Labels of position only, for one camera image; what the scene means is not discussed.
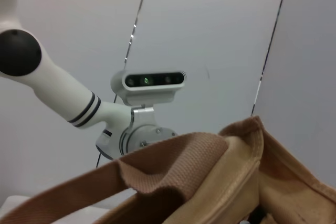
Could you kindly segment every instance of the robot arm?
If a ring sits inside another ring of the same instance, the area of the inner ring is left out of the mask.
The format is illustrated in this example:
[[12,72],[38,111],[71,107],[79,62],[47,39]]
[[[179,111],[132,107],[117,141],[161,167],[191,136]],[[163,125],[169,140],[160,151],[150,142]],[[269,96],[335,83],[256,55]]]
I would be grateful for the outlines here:
[[0,76],[30,86],[45,105],[75,127],[106,121],[111,128],[124,117],[129,123],[129,107],[102,102],[53,63],[38,39],[22,28],[16,1],[0,0]]

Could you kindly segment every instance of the gray wall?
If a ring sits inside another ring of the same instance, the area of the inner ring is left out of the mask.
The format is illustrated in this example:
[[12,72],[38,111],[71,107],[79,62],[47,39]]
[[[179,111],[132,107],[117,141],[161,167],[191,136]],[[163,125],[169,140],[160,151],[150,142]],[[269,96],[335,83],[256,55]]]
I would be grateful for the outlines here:
[[[19,0],[23,25],[53,61],[106,101],[124,67],[140,0]],[[157,106],[162,126],[217,132],[249,116],[280,0],[144,0],[128,69],[179,68],[188,82]],[[0,202],[31,196],[94,168],[103,125],[80,131],[0,79]],[[112,207],[129,194],[102,202]]]
[[336,186],[336,0],[284,0],[255,114]]

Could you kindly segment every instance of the bag handle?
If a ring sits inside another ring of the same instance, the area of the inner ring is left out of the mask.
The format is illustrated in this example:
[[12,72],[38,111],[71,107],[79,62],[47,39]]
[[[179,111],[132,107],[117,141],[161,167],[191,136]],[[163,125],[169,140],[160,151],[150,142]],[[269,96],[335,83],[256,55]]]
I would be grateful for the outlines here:
[[228,145],[222,136],[190,133],[152,144],[29,199],[0,224],[47,224],[129,187],[144,195],[171,189],[190,199]]

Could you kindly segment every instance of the tan bag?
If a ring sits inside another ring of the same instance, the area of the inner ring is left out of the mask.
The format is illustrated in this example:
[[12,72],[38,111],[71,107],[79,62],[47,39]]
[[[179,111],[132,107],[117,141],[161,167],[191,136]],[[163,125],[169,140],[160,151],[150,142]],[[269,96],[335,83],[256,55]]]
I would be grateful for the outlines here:
[[128,187],[137,194],[95,223],[336,223],[336,192],[254,117],[128,154],[30,199],[0,224],[51,223]]

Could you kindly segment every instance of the screw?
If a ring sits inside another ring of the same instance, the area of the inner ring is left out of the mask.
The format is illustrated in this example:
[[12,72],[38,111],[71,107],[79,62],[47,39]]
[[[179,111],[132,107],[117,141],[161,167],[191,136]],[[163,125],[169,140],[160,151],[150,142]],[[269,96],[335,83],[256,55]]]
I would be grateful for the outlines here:
[[142,141],[142,142],[140,143],[140,147],[145,147],[145,146],[147,146],[147,142],[146,142],[146,141]]

